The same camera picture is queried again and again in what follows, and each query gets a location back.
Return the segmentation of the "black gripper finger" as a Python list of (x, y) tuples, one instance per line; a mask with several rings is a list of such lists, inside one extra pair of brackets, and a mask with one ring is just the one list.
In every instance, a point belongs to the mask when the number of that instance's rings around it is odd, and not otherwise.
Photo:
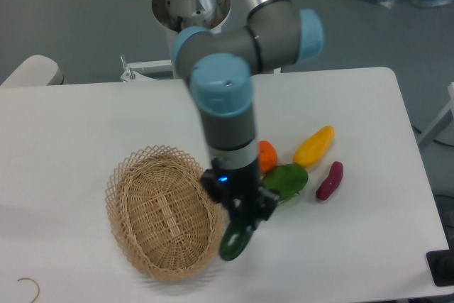
[(229, 176), (221, 168), (218, 158), (211, 160), (211, 168), (203, 172), (200, 183), (211, 200), (216, 204), (221, 204), (228, 215), (232, 216), (235, 204), (229, 189)]
[(262, 221), (268, 221), (281, 200), (275, 189), (260, 187), (253, 205), (253, 228), (256, 230)]

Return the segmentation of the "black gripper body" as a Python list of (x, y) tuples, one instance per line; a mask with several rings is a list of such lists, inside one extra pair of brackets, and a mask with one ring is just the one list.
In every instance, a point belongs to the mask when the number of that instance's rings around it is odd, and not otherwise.
[(228, 170), (216, 162), (217, 185), (222, 192), (221, 203), (231, 219), (241, 219), (250, 225), (260, 223), (257, 200), (260, 196), (258, 158), (245, 167)]

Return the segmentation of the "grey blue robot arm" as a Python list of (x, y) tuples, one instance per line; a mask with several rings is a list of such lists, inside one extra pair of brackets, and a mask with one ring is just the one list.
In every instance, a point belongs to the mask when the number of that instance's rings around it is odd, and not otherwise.
[(253, 230), (272, 215), (278, 195), (262, 185), (252, 76), (317, 56), (321, 19), (291, 0), (244, 0), (247, 23), (213, 32), (216, 0), (165, 0), (175, 22), (172, 66), (199, 110), (211, 168), (201, 182), (232, 221)]

